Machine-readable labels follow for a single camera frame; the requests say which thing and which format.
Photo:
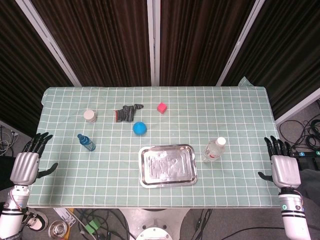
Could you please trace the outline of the black and white sneaker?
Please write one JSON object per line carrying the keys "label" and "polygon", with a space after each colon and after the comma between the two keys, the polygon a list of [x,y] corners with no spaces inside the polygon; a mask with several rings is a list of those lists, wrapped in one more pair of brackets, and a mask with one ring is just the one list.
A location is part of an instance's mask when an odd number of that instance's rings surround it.
{"label": "black and white sneaker", "polygon": [[45,230],[48,227],[48,223],[49,221],[47,216],[44,213],[36,210],[28,212],[26,219],[24,220],[24,225],[35,232],[41,232]]}

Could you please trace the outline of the blue ball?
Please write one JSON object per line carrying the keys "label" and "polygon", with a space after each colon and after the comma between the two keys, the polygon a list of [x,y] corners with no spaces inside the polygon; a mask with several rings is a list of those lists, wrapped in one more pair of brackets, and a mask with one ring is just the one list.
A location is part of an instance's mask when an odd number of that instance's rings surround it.
{"label": "blue ball", "polygon": [[132,129],[133,132],[138,136],[144,135],[147,132],[147,126],[141,121],[136,122]]}

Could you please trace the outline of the white label sheet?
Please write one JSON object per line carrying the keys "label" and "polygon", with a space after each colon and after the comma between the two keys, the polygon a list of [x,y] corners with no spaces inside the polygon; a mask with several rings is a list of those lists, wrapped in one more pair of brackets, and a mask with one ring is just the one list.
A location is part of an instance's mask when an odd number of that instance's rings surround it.
{"label": "white label sheet", "polygon": [[53,208],[54,211],[60,216],[60,218],[66,222],[70,227],[76,223],[76,219],[66,208]]}

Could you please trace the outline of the black device with blue lights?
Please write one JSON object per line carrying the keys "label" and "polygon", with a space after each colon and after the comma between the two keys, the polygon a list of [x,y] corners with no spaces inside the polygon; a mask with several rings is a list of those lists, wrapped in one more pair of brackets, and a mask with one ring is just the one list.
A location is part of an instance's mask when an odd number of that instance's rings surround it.
{"label": "black device with blue lights", "polygon": [[306,157],[306,158],[320,158],[320,151],[311,151],[311,152],[293,152],[292,156],[294,158],[302,158],[302,157]]}

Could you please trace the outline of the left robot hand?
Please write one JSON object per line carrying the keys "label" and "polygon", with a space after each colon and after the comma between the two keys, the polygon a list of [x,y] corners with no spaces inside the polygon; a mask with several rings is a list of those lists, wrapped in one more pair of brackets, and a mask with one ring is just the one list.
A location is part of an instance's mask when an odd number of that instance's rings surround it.
{"label": "left robot hand", "polygon": [[39,164],[46,144],[53,137],[48,132],[37,133],[23,148],[15,158],[10,175],[10,181],[14,185],[30,186],[36,179],[48,176],[58,167],[54,163],[49,169],[39,171]]}

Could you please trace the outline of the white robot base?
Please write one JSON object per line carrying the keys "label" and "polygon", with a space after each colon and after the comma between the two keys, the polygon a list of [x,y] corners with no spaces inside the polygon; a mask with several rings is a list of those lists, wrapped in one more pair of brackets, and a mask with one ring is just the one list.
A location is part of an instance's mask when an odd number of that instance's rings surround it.
{"label": "white robot base", "polygon": [[121,208],[129,240],[180,240],[183,220],[189,208]]}

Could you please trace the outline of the grey striped knit glove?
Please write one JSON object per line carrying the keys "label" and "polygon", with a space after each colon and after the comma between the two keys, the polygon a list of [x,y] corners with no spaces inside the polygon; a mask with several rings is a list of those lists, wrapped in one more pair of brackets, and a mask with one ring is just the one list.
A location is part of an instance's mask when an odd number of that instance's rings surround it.
{"label": "grey striped knit glove", "polygon": [[132,122],[134,120],[136,110],[140,110],[144,107],[143,104],[124,105],[122,109],[115,110],[116,122]]}

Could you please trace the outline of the blue spray bottle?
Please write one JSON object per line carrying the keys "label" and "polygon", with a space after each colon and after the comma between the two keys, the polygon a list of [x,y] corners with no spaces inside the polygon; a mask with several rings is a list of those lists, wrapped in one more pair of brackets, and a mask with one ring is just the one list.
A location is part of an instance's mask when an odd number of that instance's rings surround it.
{"label": "blue spray bottle", "polygon": [[92,140],[89,137],[79,133],[77,135],[77,138],[79,140],[79,143],[82,146],[84,146],[88,151],[92,152],[96,149],[96,145],[92,142]]}

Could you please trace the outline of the green checked tablecloth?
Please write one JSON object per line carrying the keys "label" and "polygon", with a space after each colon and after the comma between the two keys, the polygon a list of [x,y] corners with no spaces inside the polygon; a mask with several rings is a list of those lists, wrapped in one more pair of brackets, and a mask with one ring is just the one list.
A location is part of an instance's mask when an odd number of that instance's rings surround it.
{"label": "green checked tablecloth", "polygon": [[[275,207],[278,189],[258,172],[271,173],[265,137],[278,136],[267,91],[242,80],[238,86],[50,87],[42,97],[38,132],[53,135],[39,168],[57,169],[31,186],[30,207]],[[167,105],[165,113],[157,110]],[[142,104],[132,122],[115,110]],[[93,110],[94,123],[84,119]],[[147,132],[136,135],[143,122]],[[88,151],[78,134],[95,144]],[[204,162],[209,141],[226,139],[215,161]],[[188,144],[198,173],[191,186],[145,188],[139,150]]]}

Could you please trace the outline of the green connector block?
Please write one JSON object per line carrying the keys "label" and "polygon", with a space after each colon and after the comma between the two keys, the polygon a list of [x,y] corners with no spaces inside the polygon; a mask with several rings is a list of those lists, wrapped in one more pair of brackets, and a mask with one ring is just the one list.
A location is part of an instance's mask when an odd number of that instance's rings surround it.
{"label": "green connector block", "polygon": [[88,233],[93,234],[95,231],[97,231],[101,226],[101,223],[97,218],[94,218],[91,220],[87,225],[85,225],[85,229]]}

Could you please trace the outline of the white partition frame post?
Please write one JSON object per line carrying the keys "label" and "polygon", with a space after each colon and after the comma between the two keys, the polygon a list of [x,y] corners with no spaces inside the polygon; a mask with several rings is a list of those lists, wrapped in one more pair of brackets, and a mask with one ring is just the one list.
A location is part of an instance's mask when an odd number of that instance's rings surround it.
{"label": "white partition frame post", "polygon": [[160,86],[160,57],[161,57],[161,0],[146,0],[150,79],[153,87]]}
{"label": "white partition frame post", "polygon": [[259,15],[263,5],[265,3],[265,0],[255,0],[253,7],[251,8],[251,11],[245,21],[245,24],[240,32],[240,35],[234,45],[234,48],[223,68],[223,71],[216,83],[216,87],[221,87],[225,78],[227,77],[233,63],[236,60],[236,57],[238,56],[239,51],[241,50],[243,43],[245,42],[257,16]]}
{"label": "white partition frame post", "polygon": [[295,106],[293,106],[291,109],[289,109],[287,112],[285,112],[283,115],[281,115],[279,118],[277,118],[275,120],[276,125],[281,124],[286,119],[297,114],[299,111],[309,106],[319,98],[320,98],[320,87],[317,90],[315,90],[313,93],[308,95],[306,98],[304,98],[302,101],[297,103]]}
{"label": "white partition frame post", "polygon": [[22,10],[28,21],[31,23],[39,37],[42,39],[54,59],[57,61],[58,65],[61,67],[63,72],[66,74],[70,82],[75,87],[81,87],[79,79],[77,78],[75,72],[70,66],[68,60],[63,54],[62,50],[58,46],[42,17],[36,10],[31,0],[15,0],[19,8]]}

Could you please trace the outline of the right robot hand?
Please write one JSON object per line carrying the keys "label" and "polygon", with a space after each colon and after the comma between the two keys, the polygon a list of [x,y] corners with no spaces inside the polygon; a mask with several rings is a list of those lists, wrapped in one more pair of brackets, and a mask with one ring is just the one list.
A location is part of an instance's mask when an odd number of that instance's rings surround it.
{"label": "right robot hand", "polygon": [[272,175],[265,175],[259,171],[259,177],[274,183],[282,191],[297,190],[301,185],[300,170],[290,144],[272,135],[270,138],[265,137],[264,141],[270,158]]}

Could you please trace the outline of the stainless steel tray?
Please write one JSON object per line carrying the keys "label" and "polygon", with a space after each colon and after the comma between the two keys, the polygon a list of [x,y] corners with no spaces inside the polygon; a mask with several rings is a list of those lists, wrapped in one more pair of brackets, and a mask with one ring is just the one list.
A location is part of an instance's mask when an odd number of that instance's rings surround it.
{"label": "stainless steel tray", "polygon": [[198,180],[189,144],[144,146],[138,152],[139,181],[147,189],[191,186]]}

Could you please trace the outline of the white plastic jar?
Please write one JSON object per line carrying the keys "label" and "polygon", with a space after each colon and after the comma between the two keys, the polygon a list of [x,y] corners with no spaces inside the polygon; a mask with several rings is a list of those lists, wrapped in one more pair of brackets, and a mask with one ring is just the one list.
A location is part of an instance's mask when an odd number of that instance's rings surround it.
{"label": "white plastic jar", "polygon": [[87,109],[84,113],[83,113],[83,117],[84,119],[89,122],[89,123],[95,123],[97,120],[97,115],[96,112],[91,110],[91,109]]}

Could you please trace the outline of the clear plastic water bottle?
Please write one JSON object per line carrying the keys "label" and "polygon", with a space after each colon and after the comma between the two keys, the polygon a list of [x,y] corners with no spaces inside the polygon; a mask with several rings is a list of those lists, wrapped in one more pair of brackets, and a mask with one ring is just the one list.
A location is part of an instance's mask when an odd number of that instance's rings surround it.
{"label": "clear plastic water bottle", "polygon": [[218,137],[209,141],[202,154],[202,161],[212,162],[218,160],[225,152],[225,145],[227,141],[224,137]]}

